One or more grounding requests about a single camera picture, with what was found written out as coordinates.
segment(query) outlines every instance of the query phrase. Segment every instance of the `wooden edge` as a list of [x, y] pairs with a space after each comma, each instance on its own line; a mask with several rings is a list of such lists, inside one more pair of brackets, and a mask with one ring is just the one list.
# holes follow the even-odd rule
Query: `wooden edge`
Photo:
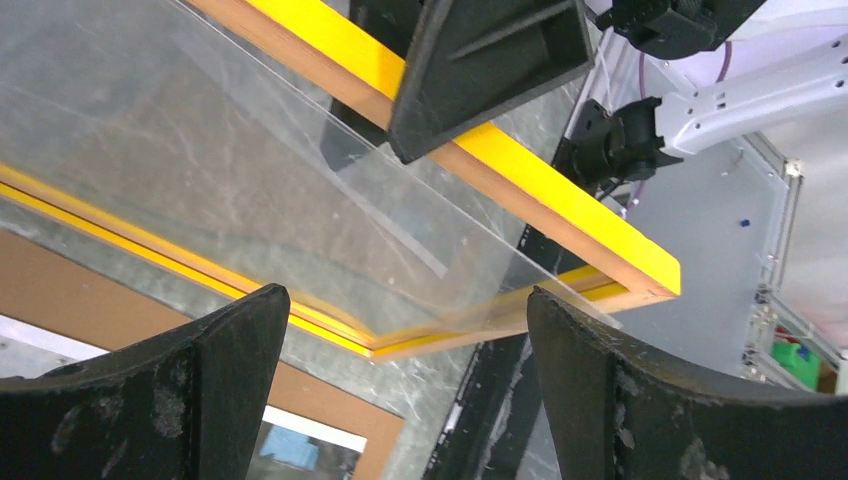
[[[190, 321], [106, 277], [0, 231], [0, 313], [105, 350], [117, 350]], [[268, 404], [363, 436], [354, 478], [379, 478], [403, 419], [282, 362]]]
[[391, 345], [374, 350], [371, 361], [374, 363], [391, 362], [404, 358], [416, 357], [427, 353], [436, 353], [444, 350], [465, 347], [489, 340], [511, 337], [526, 333], [527, 328], [512, 330], [488, 330], [483, 332], [470, 332], [460, 334], [442, 334], [408, 340], [397, 345]]
[[[633, 293], [617, 283], [591, 288], [582, 292], [582, 294], [587, 300], [593, 302], [594, 305], [600, 307], [606, 313], [621, 312], [635, 308], [636, 306], [651, 305], [668, 300], [667, 298], [650, 294]], [[400, 360], [416, 355], [434, 353], [448, 348], [457, 348], [526, 333], [526, 298], [521, 304], [511, 302], [509, 305], [511, 307], [509, 310], [491, 319], [488, 327], [490, 328], [489, 330], [452, 334], [428, 334], [416, 338], [403, 339], [390, 345], [380, 345], [374, 349], [371, 355], [371, 361], [387, 362]]]
[[[64, 210], [86, 222], [102, 227], [131, 242], [160, 253], [209, 278], [216, 279], [215, 286], [203, 285], [229, 298], [239, 298], [262, 286], [258, 282], [239, 275], [232, 270], [228, 270], [143, 228], [83, 202], [23, 172], [15, 170], [2, 162], [0, 162], [0, 183]], [[302, 292], [293, 291], [291, 297], [292, 311], [302, 314], [318, 325], [363, 344], [367, 344], [373, 339], [373, 332], [352, 315]]]
[[[13, 185], [9, 185], [6, 183], [6, 178], [4, 177], [4, 174], [8, 170], [8, 167], [0, 164], [0, 197], [4, 197], [29, 210], [33, 210], [36, 213], [45, 215], [48, 218], [70, 226], [77, 231], [92, 236], [113, 247], [137, 255], [153, 265], [180, 275], [183, 278], [216, 291], [228, 298], [241, 298], [248, 293], [248, 291], [242, 291], [212, 275], [207, 275], [204, 272], [192, 268], [190, 265], [186, 265], [185, 263], [175, 260], [154, 249], [148, 248], [144, 244], [135, 242], [132, 239], [115, 233], [109, 228], [104, 228], [86, 218], [74, 214], [73, 212], [44, 201], [26, 191], [15, 188]], [[371, 355], [371, 347], [369, 345], [372, 340], [371, 337], [365, 337], [353, 330], [351, 327], [344, 325], [343, 323], [338, 322], [337, 320], [332, 319], [318, 310], [310, 308], [309, 306], [292, 301], [292, 315], [289, 316], [289, 323], [294, 327], [300, 328], [357, 354], [366, 357]]]
[[[592, 266], [584, 266], [574, 270], [560, 274], [557, 277], [559, 282], [564, 283], [569, 288], [581, 295], [584, 292], [595, 292], [593, 298], [597, 305], [599, 300], [604, 300], [604, 295], [622, 295], [619, 289], [616, 290], [601, 290], [596, 289], [614, 284], [614, 281], [601, 273], [598, 269]], [[562, 286], [553, 279], [545, 280], [537, 284], [545, 289], [561, 290]], [[435, 337], [446, 334], [457, 334], [456, 330], [469, 328], [469, 323], [474, 318], [486, 317], [487, 321], [498, 321], [499, 318], [509, 315], [513, 312], [524, 312], [527, 306], [527, 297], [533, 291], [533, 286], [514, 290], [509, 293], [499, 295], [488, 302], [484, 302], [474, 307], [453, 313], [442, 317], [430, 324], [422, 325], [414, 328], [408, 328], [392, 332], [388, 335], [381, 335], [374, 339], [371, 347], [375, 352], [395, 344], [417, 340], [426, 337]], [[609, 313], [599, 306], [604, 313]]]
[[[403, 60], [321, 0], [190, 2], [388, 126]], [[674, 257], [493, 125], [467, 132], [431, 158], [629, 290], [679, 295]]]

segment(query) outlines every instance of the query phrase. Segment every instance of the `green object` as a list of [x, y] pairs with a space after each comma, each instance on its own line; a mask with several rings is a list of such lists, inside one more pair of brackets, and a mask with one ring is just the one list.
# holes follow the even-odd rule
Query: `green object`
[[797, 343], [775, 343], [771, 356], [780, 366], [815, 391], [819, 385], [821, 359]]

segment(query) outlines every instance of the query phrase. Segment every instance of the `white robotic arm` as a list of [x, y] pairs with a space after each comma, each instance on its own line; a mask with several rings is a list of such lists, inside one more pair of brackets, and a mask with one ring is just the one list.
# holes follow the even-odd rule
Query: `white robotic arm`
[[686, 157], [800, 116], [848, 107], [848, 36], [713, 86], [662, 97], [660, 150]]

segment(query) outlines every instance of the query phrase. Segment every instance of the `clear plastic sheet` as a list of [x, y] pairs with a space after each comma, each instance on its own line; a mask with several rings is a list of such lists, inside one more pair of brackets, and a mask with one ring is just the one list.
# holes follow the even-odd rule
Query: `clear plastic sheet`
[[539, 283], [614, 322], [184, 6], [52, 3], [2, 7], [0, 162], [376, 335], [501, 328]]

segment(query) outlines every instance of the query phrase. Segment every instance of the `blue object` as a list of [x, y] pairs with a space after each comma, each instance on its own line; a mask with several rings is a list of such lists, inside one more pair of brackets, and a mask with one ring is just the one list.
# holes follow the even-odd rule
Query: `blue object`
[[271, 455], [274, 460], [304, 470], [315, 470], [318, 447], [309, 442], [309, 436], [277, 425], [271, 427], [260, 456]]

